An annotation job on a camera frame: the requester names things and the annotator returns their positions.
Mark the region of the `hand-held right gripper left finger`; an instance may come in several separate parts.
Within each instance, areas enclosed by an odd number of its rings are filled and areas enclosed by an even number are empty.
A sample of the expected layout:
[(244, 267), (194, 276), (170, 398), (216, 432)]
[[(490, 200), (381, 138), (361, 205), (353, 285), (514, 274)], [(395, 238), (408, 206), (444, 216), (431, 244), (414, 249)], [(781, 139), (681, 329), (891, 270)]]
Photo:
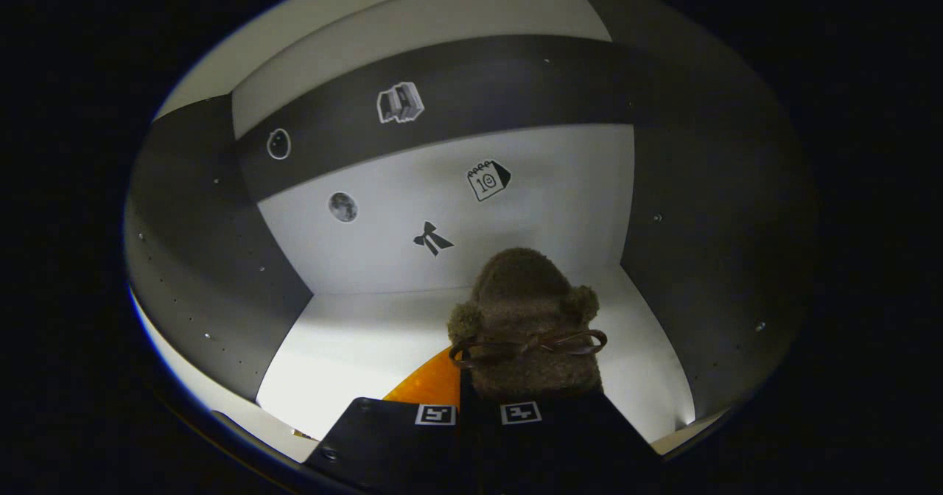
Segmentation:
[(354, 398), (304, 465), (361, 494), (476, 494), (466, 358), (445, 348), (386, 396)]

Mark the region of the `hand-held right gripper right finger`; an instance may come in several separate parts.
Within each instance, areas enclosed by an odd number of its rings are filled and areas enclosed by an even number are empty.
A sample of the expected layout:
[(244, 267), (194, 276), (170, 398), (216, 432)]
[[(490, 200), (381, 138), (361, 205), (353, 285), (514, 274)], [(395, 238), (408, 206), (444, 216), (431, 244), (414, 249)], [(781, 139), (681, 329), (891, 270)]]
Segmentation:
[(480, 494), (653, 494), (662, 458), (602, 393), (479, 401)]

